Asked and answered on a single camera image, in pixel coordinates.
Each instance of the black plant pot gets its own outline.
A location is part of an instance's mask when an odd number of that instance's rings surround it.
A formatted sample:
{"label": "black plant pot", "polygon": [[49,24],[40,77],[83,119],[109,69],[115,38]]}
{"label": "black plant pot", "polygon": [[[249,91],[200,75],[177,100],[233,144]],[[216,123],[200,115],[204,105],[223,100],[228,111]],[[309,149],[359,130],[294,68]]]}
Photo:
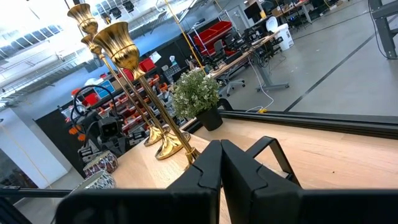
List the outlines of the black plant pot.
{"label": "black plant pot", "polygon": [[223,119],[221,118],[216,106],[213,106],[209,110],[198,114],[197,118],[201,124],[204,125],[207,131],[216,130],[223,124]]}

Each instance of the table leg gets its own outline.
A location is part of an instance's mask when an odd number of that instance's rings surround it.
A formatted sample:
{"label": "table leg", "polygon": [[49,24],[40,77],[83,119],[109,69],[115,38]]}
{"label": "table leg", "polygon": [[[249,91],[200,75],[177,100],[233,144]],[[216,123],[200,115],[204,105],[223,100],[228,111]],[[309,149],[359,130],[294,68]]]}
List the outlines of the table leg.
{"label": "table leg", "polygon": [[262,69],[259,65],[256,65],[254,69],[257,70],[258,74],[260,74],[262,80],[264,81],[263,84],[256,87],[257,91],[261,91],[261,87],[263,90],[271,90],[276,88],[288,88],[289,83],[281,83],[281,84],[273,84],[271,79],[269,78],[268,72]]}
{"label": "table leg", "polygon": [[305,17],[307,18],[307,21],[308,21],[309,23],[312,24],[312,20],[311,20],[310,14],[308,13],[308,9],[307,9],[307,7],[305,6],[305,4],[302,5],[301,8],[302,8],[303,11],[304,11],[304,14],[305,14]]}

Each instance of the standing desk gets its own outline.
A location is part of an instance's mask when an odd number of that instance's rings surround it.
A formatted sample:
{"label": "standing desk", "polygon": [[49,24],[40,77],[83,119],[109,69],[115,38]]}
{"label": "standing desk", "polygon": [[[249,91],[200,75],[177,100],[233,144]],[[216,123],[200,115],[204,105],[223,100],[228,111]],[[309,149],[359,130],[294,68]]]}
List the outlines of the standing desk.
{"label": "standing desk", "polygon": [[[209,73],[210,77],[217,78],[217,77],[221,76],[222,74],[224,74],[225,72],[227,72],[230,68],[233,68],[239,62],[242,62],[243,60],[246,60],[247,57],[250,56],[251,53],[253,53],[259,47],[264,45],[266,42],[270,41],[278,33],[279,33],[279,31],[274,33],[274,34],[272,34],[272,35],[268,35],[268,36],[263,37],[262,39],[258,40],[257,42],[255,42],[256,44],[253,45],[251,50],[248,50],[248,51],[244,52],[242,54],[242,56],[237,58],[235,61],[231,62],[230,64],[223,63],[223,64],[220,65],[219,69],[211,71]],[[253,65],[253,67],[256,70],[256,72],[258,74],[260,74],[260,76],[261,76],[261,78],[262,78],[262,80],[264,82],[263,84],[259,85],[256,88],[257,91],[260,91],[261,88],[263,90],[270,90],[270,89],[275,89],[275,88],[288,88],[289,87],[289,83],[273,84],[269,74],[264,69],[262,69],[262,67],[260,67],[257,64]]]}

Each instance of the potted plant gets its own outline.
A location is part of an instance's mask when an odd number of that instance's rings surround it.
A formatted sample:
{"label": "potted plant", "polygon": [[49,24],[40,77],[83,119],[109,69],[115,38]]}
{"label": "potted plant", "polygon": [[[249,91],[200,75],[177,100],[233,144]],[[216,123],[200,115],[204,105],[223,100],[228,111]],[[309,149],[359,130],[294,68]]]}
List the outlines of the potted plant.
{"label": "potted plant", "polygon": [[217,109],[219,87],[216,80],[203,74],[199,68],[183,73],[173,96],[177,116],[197,117],[208,131],[220,127],[223,120]]}

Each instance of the gray floor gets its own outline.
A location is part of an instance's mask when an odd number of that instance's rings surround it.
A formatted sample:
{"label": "gray floor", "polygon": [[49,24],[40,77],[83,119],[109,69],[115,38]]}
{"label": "gray floor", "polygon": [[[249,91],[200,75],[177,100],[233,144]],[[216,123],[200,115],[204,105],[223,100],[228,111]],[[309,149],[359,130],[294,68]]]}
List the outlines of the gray floor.
{"label": "gray floor", "polygon": [[[71,190],[83,181],[81,175],[72,168],[61,179],[51,185],[52,189]],[[15,207],[33,224],[49,224],[60,203],[60,198],[25,198]]]}
{"label": "gray floor", "polygon": [[[268,109],[285,111],[303,96],[290,111],[397,115],[398,105],[390,102],[398,93],[398,61],[386,60],[374,37],[347,59],[374,33],[367,11],[367,1],[345,2],[344,7],[329,12],[306,29],[293,30],[294,46],[282,53],[286,59],[281,62],[283,56],[279,54],[271,60],[272,81],[289,82],[290,88],[268,91],[274,99]],[[390,23],[392,28],[397,25],[398,19]],[[305,95],[344,59],[341,66]],[[244,78],[246,87],[237,87],[228,97],[234,109],[248,110],[271,102],[254,89],[258,81],[253,69],[247,68],[237,78]]]}

